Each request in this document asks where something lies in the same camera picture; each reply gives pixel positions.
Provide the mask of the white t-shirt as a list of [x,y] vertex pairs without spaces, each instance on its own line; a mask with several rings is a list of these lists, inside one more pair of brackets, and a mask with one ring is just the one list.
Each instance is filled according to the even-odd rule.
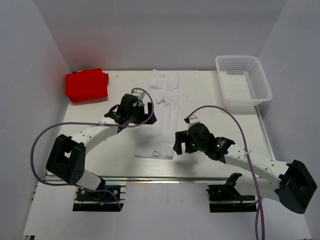
[[179,82],[177,71],[152,71],[148,92],[154,103],[157,121],[138,127],[134,150],[136,158],[173,159],[179,113]]

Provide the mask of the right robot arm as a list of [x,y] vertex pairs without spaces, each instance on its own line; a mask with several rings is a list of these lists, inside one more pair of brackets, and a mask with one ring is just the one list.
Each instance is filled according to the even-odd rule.
[[215,137],[199,121],[189,124],[187,130],[175,133],[173,150],[177,155],[202,152],[211,160],[258,175],[253,179],[233,173],[224,184],[210,185],[211,201],[240,201],[243,196],[260,195],[280,202],[296,214],[304,214],[318,187],[303,162],[288,163],[246,152],[231,139]]

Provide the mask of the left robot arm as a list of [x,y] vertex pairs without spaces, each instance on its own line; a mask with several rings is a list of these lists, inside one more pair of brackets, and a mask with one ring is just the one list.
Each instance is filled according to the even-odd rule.
[[81,132],[59,135],[52,147],[46,170],[68,185],[86,189],[99,200],[105,196],[105,180],[85,169],[86,155],[102,141],[126,128],[152,125],[157,119],[153,101],[144,104],[144,94],[133,91],[125,94],[120,104],[113,106],[98,123],[91,123]]

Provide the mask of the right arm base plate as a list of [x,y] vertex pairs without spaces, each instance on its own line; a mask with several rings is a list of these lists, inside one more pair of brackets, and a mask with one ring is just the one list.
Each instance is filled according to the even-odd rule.
[[257,211],[253,195],[241,195],[233,186],[208,185],[206,189],[211,213],[252,213]]

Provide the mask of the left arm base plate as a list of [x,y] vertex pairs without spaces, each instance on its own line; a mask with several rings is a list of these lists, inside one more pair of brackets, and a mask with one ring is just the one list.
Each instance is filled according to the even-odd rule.
[[73,201],[73,212],[112,213],[120,212],[125,203],[124,183],[106,183],[107,192],[88,192],[77,188]]

